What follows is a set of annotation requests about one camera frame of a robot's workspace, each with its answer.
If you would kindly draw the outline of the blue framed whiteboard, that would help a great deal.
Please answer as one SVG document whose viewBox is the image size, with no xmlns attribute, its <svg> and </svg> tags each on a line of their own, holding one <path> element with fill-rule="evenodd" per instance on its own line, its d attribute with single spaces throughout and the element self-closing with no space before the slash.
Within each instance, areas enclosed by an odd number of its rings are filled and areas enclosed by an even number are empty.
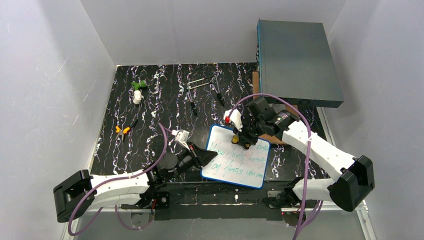
<svg viewBox="0 0 424 240">
<path fill-rule="evenodd" d="M 271 144 L 259 138 L 244 149 L 231 142 L 233 130 L 214 124 L 210 127 L 206 149 L 217 152 L 200 174 L 204 179 L 261 189 L 266 175 Z"/>
</svg>

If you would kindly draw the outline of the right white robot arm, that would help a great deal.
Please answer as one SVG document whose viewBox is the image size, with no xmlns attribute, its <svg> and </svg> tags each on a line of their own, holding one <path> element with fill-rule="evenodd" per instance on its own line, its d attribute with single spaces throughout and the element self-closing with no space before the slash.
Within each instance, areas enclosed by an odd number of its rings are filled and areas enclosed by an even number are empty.
<svg viewBox="0 0 424 240">
<path fill-rule="evenodd" d="M 344 211 L 352 212 L 375 188 L 371 159 L 346 153 L 311 131 L 300 113 L 276 110 L 267 102 L 267 93 L 252 94 L 245 107 L 248 117 L 232 107 L 224 113 L 224 121 L 233 125 L 233 144 L 245 149 L 255 145 L 259 137 L 268 135 L 301 151 L 326 171 L 329 178 L 296 177 L 275 196 L 264 198 L 270 207 L 296 206 L 303 200 L 330 201 Z"/>
</svg>

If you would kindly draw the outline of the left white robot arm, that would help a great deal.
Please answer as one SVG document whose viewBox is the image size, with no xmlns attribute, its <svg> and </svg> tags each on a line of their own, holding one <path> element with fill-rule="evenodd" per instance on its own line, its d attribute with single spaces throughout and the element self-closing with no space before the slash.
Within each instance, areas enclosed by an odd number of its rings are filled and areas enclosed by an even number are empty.
<svg viewBox="0 0 424 240">
<path fill-rule="evenodd" d="M 167 208 L 162 198 L 169 199 L 160 190 L 173 178 L 177 179 L 192 167 L 202 169 L 218 153 L 201 149 L 192 142 L 179 154 L 165 153 L 157 165 L 119 175 L 91 175 L 87 169 L 79 170 L 53 189 L 56 219 L 66 223 L 71 216 L 81 217 L 86 211 L 102 207 L 128 205 L 146 208 L 155 203 L 159 209 Z"/>
</svg>

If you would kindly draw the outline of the yellow bone shaped eraser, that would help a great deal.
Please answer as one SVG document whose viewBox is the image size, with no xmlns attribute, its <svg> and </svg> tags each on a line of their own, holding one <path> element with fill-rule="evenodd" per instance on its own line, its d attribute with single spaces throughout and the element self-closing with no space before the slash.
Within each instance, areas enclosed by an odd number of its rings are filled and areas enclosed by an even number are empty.
<svg viewBox="0 0 424 240">
<path fill-rule="evenodd" d="M 233 135 L 231 139 L 232 144 L 238 144 L 239 143 L 239 137 L 237 135 Z"/>
</svg>

